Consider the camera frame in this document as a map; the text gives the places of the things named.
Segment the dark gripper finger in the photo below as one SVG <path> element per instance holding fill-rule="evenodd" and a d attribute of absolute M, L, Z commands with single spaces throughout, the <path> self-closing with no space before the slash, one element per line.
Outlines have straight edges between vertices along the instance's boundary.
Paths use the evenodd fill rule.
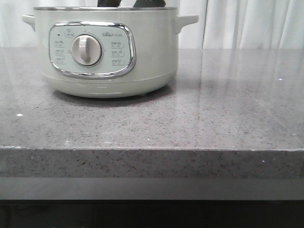
<path fill-rule="evenodd" d="M 158 8 L 165 7 L 165 0 L 137 0 L 134 8 Z"/>
<path fill-rule="evenodd" d="M 97 1 L 97 7 L 111 7 L 111 8 L 117 8 L 121 4 L 121 0 L 98 0 Z"/>

